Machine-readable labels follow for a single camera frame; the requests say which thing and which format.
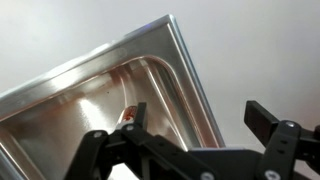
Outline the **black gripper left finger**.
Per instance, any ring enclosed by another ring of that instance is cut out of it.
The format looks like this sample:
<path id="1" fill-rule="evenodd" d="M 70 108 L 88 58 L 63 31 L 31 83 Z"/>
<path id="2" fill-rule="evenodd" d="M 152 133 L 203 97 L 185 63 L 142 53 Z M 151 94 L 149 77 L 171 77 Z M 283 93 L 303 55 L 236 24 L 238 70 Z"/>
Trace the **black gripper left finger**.
<path id="1" fill-rule="evenodd" d="M 132 120 L 109 134 L 87 132 L 73 157 L 64 180 L 107 180 L 112 169 L 125 164 L 140 180 L 220 180 L 204 161 L 145 130 L 147 104 L 137 105 Z"/>

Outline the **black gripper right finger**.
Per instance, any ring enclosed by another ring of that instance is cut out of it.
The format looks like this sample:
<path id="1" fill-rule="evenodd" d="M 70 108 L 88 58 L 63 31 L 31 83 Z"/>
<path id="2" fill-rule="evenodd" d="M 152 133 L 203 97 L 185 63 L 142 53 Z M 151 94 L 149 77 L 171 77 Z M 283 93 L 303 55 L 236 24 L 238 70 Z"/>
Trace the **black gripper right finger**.
<path id="1" fill-rule="evenodd" d="M 294 171 L 297 160 L 320 174 L 320 126 L 313 131 L 291 120 L 278 120 L 257 101 L 246 102 L 244 123 L 265 147 L 258 180 L 308 180 Z"/>

